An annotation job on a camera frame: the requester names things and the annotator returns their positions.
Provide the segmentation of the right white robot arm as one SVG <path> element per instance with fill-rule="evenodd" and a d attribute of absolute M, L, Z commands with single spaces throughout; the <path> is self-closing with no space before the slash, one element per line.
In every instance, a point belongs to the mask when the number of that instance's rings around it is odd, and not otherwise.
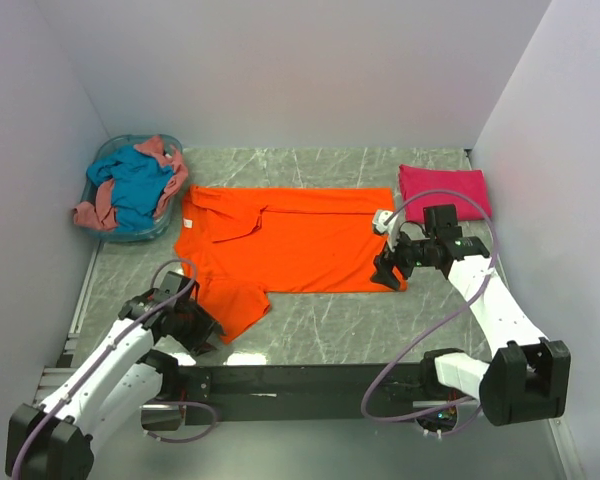
<path fill-rule="evenodd" d="M 398 290 L 417 267 L 440 271 L 461 294 L 490 349 L 488 362 L 458 349 L 428 352 L 419 387 L 440 399 L 451 389 L 478 400 L 495 426 L 557 418 L 566 407 L 571 354 L 551 341 L 517 304 L 495 267 L 495 253 L 463 234 L 452 205 L 424 210 L 424 236 L 413 240 L 397 215 L 379 210 L 372 220 L 386 243 L 374 259 L 372 281 Z"/>

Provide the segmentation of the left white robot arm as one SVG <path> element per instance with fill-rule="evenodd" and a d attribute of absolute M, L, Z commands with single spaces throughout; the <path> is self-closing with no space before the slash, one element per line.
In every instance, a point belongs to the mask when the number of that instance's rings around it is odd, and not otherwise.
<path fill-rule="evenodd" d="M 156 350 L 172 337 L 201 351 L 217 328 L 197 303 L 198 282 L 169 272 L 160 283 L 127 301 L 105 338 L 84 363 L 37 405 L 12 414 L 5 473 L 11 479 L 85 479 L 97 451 L 129 416 L 144 406 L 169 407 L 182 419 L 200 408 L 216 427 L 219 414 L 204 403 L 210 380 L 189 397 L 184 372 L 173 356 Z"/>

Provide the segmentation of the orange t-shirt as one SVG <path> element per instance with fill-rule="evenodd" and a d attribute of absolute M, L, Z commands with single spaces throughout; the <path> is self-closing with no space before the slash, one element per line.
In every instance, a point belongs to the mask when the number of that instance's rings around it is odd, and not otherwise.
<path fill-rule="evenodd" d="M 271 293 L 387 292 L 371 280 L 384 245 L 372 219 L 393 206 L 388 188 L 192 186 L 174 250 L 228 344 L 269 312 Z"/>

